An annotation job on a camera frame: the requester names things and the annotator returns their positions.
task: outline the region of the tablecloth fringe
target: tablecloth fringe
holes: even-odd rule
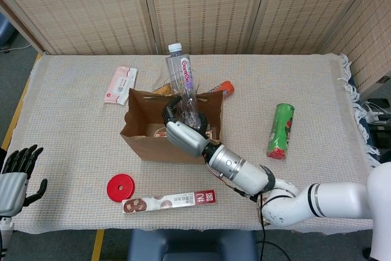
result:
[[[362,139],[364,142],[364,149],[365,149],[365,152],[367,153],[368,164],[371,167],[379,166],[380,162],[378,160],[376,160],[375,158],[373,158],[373,156],[371,154],[380,155],[380,152],[376,147],[373,147],[373,146],[367,144],[370,135],[368,134],[365,127],[360,123],[360,120],[365,119],[365,117],[367,116],[367,111],[363,107],[361,107],[360,104],[357,103],[360,100],[360,93],[357,92],[356,87],[354,87],[353,85],[351,85],[349,83],[349,80],[352,77],[352,73],[350,71],[350,65],[352,64],[352,62],[349,61],[349,59],[346,55],[341,54],[340,56],[341,56],[342,62],[343,62],[343,77],[339,78],[338,80],[344,81],[346,83],[344,88],[345,88],[345,91],[348,93],[349,98],[352,102],[352,107],[353,107],[353,111],[354,111],[354,118],[356,120],[357,127],[359,128],[359,131],[362,135]]]

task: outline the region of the white tablecloth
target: white tablecloth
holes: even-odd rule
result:
[[[314,182],[365,182],[369,167],[342,82],[342,60],[325,56],[191,56],[199,92],[230,80],[224,101],[223,142],[253,164],[269,167],[298,188]],[[141,161],[120,136],[127,106],[104,104],[118,66],[139,70],[136,89],[151,90],[164,56],[44,56],[31,75],[9,151],[44,147],[29,194],[47,178],[38,202],[15,217],[28,233],[64,229],[260,229],[255,204],[226,188],[202,165]],[[293,117],[288,158],[267,158],[275,106],[290,103]],[[215,189],[218,203],[124,215],[106,194],[118,173],[132,176],[134,197]],[[287,229],[350,232],[371,221],[316,219]]]

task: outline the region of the bottle cap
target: bottle cap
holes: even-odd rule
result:
[[[127,200],[134,193],[134,181],[127,174],[117,174],[108,182],[107,192],[114,202]]]
[[[170,44],[169,45],[170,53],[174,53],[174,52],[181,51],[181,50],[182,50],[181,43],[175,43],[175,44]]]

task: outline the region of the yellow floor stripe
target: yellow floor stripe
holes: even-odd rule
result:
[[[38,53],[37,58],[35,59],[35,62],[37,62],[40,58],[41,58],[41,54]],[[27,89],[29,87],[29,81],[30,81],[30,79],[28,79],[28,81],[24,87],[22,96],[19,99],[18,106],[16,107],[16,110],[13,113],[13,117],[12,117],[10,126],[8,127],[7,133],[5,134],[4,140],[2,142],[1,148],[4,149],[5,151],[7,151],[8,146],[10,145],[13,129],[16,127],[16,124],[18,123],[20,111],[22,110],[22,106],[23,106],[23,99],[24,99],[24,96],[26,95]]]
[[[104,229],[98,229],[93,246],[91,261],[99,261],[100,251],[102,250]]]

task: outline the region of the brown paper bag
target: brown paper bag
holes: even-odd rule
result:
[[[154,138],[157,130],[164,127],[161,113],[172,97],[162,97],[150,92],[130,89],[129,111],[125,115],[126,125],[122,138],[141,160],[174,163],[204,163],[202,157],[194,158],[171,144],[165,137]],[[221,138],[222,91],[197,95],[197,107],[203,112],[208,124]]]

